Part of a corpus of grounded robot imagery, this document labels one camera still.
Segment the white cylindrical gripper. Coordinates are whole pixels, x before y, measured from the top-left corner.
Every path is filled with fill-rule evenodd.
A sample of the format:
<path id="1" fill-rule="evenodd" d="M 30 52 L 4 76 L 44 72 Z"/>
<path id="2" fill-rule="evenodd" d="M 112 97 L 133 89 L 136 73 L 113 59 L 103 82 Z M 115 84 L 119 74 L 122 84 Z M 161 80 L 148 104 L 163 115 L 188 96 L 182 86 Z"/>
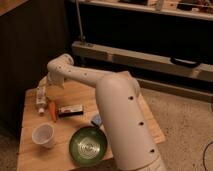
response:
<path id="1" fill-rule="evenodd" d="M 57 73 L 49 72 L 47 74 L 47 76 L 43 77 L 39 81 L 38 87 L 43 87 L 43 86 L 46 87 L 48 84 L 63 88 L 64 87 L 64 77 Z M 56 99 L 55 94 L 49 90 L 46 91 L 46 96 L 49 100 Z"/>

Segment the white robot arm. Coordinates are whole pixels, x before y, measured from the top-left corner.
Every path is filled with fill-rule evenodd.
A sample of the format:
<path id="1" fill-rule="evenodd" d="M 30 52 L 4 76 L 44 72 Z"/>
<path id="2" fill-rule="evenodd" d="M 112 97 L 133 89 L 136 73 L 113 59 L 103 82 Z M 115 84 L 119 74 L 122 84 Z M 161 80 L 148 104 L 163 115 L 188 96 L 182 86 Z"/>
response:
<path id="1" fill-rule="evenodd" d="M 121 171 L 167 171 L 144 117 L 140 86 L 129 74 L 74 65 L 69 54 L 47 63 L 47 80 L 62 87 L 66 79 L 95 88 L 96 105 Z"/>

